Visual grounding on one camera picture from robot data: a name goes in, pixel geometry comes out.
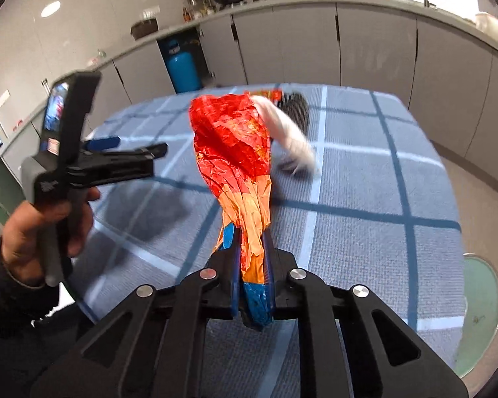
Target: blue gas cylinder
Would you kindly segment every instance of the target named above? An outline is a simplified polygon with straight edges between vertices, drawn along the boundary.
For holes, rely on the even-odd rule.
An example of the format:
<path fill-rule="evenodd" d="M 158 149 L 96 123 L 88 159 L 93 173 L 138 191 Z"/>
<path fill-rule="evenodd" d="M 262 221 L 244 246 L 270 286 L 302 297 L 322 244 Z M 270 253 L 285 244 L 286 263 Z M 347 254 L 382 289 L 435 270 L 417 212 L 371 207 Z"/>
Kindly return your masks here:
<path fill-rule="evenodd" d="M 187 93 L 201 89 L 201 80 L 195 68 L 194 59 L 189 52 L 181 52 L 179 43 L 172 40 L 168 43 L 171 57 L 166 61 L 166 68 L 174 84 L 176 93 Z"/>

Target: human hand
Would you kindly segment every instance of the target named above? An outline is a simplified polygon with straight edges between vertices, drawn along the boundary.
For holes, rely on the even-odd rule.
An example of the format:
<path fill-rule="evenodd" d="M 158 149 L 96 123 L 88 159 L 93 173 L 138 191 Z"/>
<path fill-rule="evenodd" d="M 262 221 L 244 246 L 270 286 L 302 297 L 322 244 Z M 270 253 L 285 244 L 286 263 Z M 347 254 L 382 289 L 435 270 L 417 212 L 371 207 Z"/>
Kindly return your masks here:
<path fill-rule="evenodd" d="M 68 256 L 80 254 L 86 237 L 94 224 L 89 201 L 98 200 L 100 191 L 90 188 L 83 204 L 82 217 L 77 232 L 70 236 Z M 37 252 L 37 231 L 48 224 L 57 223 L 70 214 L 68 201 L 35 207 L 22 202 L 4 225 L 2 232 L 2 259 L 12 276 L 27 286 L 37 286 L 44 278 L 40 253 Z"/>

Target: blue tablecloth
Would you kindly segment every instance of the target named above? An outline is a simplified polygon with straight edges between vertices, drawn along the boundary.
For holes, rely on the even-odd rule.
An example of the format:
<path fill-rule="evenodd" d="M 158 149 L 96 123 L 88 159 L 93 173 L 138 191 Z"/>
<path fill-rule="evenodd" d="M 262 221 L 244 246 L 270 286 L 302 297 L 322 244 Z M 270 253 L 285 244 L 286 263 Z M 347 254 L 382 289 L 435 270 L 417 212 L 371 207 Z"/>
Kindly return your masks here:
<path fill-rule="evenodd" d="M 222 95 L 277 85 L 201 91 Z M 463 248 L 441 160 L 402 103 L 390 95 L 324 85 L 280 85 L 309 105 L 315 177 L 282 173 L 272 148 L 276 247 L 328 284 L 369 286 L 449 365 L 461 338 Z M 143 283 L 172 286 L 199 270 L 221 226 L 220 207 L 195 162 L 187 109 L 197 93 L 126 108 L 96 130 L 121 149 L 165 141 L 155 177 L 101 188 L 96 223 L 70 286 L 100 318 Z M 295 321 L 258 333 L 241 321 L 211 321 L 202 393 L 299 396 Z"/>

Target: white fluffy object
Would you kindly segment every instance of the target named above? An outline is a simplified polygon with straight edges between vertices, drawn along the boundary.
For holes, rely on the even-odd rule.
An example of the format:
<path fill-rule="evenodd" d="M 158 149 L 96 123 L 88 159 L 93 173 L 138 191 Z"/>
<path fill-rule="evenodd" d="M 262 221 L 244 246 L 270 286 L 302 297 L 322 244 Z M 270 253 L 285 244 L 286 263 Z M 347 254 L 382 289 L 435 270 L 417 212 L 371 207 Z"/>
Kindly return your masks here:
<path fill-rule="evenodd" d="M 293 173 L 301 169 L 315 171 L 315 155 L 308 139 L 291 118 L 265 97 L 251 96 L 256 110 L 264 120 L 271 138 L 284 148 L 292 160 Z"/>

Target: metal screw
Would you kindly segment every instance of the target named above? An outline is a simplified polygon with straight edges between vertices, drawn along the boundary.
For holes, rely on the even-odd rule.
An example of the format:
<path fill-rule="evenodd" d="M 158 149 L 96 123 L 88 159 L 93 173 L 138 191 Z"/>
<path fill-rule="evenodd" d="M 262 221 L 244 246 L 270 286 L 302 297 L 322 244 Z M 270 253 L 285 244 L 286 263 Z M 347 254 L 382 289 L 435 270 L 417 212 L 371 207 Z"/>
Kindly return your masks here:
<path fill-rule="evenodd" d="M 295 268 L 290 271 L 290 277 L 294 280 L 302 280 L 306 278 L 306 271 L 301 268 Z"/>
<path fill-rule="evenodd" d="M 211 280 L 215 278 L 216 275 L 217 275 L 216 271 L 213 270 L 212 268 L 205 268 L 204 270 L 201 270 L 199 273 L 199 276 L 204 280 Z"/>
<path fill-rule="evenodd" d="M 369 289 L 359 284 L 358 286 L 353 287 L 352 292 L 359 298 L 364 298 L 369 294 Z"/>
<path fill-rule="evenodd" d="M 153 287 L 148 286 L 147 284 L 140 286 L 136 290 L 136 294 L 141 298 L 147 298 L 148 296 L 153 295 Z"/>

